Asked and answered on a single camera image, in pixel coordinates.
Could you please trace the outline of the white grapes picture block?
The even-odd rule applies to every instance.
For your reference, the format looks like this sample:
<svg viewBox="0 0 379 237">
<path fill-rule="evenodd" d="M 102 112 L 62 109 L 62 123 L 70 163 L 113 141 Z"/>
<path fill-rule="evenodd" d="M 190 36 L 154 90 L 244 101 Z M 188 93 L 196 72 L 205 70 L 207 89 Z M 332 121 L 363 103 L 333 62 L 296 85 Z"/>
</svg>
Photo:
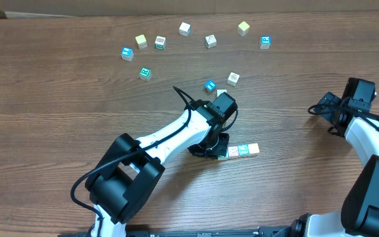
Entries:
<svg viewBox="0 0 379 237">
<path fill-rule="evenodd" d="M 218 160 L 227 160 L 229 159 L 229 152 L 226 151 L 226 154 L 225 155 L 219 155 L 218 156 Z"/>
</svg>

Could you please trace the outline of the red letter U block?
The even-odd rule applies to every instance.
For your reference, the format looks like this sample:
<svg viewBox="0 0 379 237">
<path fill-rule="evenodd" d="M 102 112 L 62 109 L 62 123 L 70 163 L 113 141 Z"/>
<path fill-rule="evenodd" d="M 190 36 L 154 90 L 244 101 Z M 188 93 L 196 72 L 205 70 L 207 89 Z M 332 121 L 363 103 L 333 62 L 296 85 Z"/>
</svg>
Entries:
<svg viewBox="0 0 379 237">
<path fill-rule="evenodd" d="M 229 158 L 235 158 L 235 157 L 239 157 L 239 156 L 240 156 L 240 153 L 239 153 L 238 146 L 230 146 L 228 148 L 228 157 Z"/>
</svg>

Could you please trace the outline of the white block blue side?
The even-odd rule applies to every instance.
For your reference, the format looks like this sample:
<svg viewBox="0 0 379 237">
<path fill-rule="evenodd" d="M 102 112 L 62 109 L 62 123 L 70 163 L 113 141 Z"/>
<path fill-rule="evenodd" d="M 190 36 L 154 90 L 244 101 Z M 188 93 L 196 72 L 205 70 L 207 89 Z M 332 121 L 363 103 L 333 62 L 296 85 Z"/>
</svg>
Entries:
<svg viewBox="0 0 379 237">
<path fill-rule="evenodd" d="M 238 146 L 239 156 L 248 156 L 249 155 L 249 146 L 247 144 L 242 144 Z"/>
</svg>

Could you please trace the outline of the yellow side picture block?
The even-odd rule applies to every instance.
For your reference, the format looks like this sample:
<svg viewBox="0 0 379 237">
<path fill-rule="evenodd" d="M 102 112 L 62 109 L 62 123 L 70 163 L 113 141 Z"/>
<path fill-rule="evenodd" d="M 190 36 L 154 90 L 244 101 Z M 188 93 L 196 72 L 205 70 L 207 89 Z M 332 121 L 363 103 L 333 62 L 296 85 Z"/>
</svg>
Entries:
<svg viewBox="0 0 379 237">
<path fill-rule="evenodd" d="M 249 155 L 256 155 L 256 154 L 260 153 L 258 143 L 249 144 L 248 145 L 248 151 L 249 151 Z"/>
</svg>

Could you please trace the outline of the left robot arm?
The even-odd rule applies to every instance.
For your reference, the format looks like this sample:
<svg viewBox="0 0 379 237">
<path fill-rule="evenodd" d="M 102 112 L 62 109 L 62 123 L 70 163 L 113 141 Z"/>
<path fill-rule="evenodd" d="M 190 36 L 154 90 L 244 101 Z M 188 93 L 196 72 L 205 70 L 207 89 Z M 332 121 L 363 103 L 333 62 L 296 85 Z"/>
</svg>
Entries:
<svg viewBox="0 0 379 237">
<path fill-rule="evenodd" d="M 236 100 L 227 93 L 213 102 L 189 99 L 183 114 L 159 131 L 136 139 L 119 136 L 85 183 L 96 212 L 90 236 L 124 236 L 126 223 L 149 199 L 167 159 L 185 149 L 195 157 L 226 156 L 229 135 L 223 125 L 237 113 Z"/>
</svg>

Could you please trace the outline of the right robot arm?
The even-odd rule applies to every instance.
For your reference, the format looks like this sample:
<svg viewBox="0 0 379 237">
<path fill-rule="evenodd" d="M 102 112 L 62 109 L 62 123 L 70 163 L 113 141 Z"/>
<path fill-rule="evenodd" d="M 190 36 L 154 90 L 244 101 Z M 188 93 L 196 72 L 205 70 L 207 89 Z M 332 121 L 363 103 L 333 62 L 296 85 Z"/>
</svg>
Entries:
<svg viewBox="0 0 379 237">
<path fill-rule="evenodd" d="M 339 211 L 302 215 L 280 236 L 379 236 L 379 116 L 370 112 L 376 96 L 374 82 L 349 78 L 341 97 L 327 92 L 309 107 L 355 150 L 363 169 Z"/>
</svg>

